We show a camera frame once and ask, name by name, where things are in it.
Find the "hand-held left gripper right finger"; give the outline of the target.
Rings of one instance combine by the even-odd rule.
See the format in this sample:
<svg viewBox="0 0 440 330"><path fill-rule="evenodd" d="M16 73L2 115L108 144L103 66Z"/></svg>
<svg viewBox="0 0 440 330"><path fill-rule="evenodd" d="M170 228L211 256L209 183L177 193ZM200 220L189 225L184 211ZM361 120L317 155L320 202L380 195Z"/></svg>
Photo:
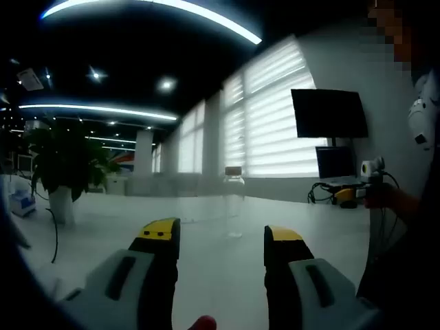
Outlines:
<svg viewBox="0 0 440 330"><path fill-rule="evenodd" d="M329 262L314 258L297 232L265 226L263 262L270 329L381 328L381 311Z"/></svg>

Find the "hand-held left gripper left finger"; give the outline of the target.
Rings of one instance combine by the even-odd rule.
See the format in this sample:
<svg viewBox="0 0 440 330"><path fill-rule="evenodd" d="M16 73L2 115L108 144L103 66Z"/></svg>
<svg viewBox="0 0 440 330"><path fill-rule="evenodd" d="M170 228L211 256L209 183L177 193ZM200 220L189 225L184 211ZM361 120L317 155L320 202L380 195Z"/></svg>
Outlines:
<svg viewBox="0 0 440 330"><path fill-rule="evenodd" d="M177 217L148 223L62 300L63 311L81 329L172 329L180 234Z"/></svg>

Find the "person's right hand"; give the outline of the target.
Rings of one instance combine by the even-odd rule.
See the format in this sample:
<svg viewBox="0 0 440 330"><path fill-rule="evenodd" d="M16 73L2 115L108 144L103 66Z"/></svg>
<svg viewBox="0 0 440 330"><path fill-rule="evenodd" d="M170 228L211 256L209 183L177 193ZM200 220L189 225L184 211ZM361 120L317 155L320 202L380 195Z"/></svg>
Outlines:
<svg viewBox="0 0 440 330"><path fill-rule="evenodd" d="M364 206L368 209L388 207L394 192L395 187L391 184L373 184L366 189L366 194L363 198Z"/></svg>

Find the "person's left hand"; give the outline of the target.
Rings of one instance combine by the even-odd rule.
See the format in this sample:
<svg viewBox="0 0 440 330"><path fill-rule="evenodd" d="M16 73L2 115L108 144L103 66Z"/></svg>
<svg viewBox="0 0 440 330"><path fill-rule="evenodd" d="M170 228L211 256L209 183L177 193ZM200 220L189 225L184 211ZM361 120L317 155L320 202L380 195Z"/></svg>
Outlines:
<svg viewBox="0 0 440 330"><path fill-rule="evenodd" d="M188 330L217 330L217 322L212 316L200 316Z"/></svg>

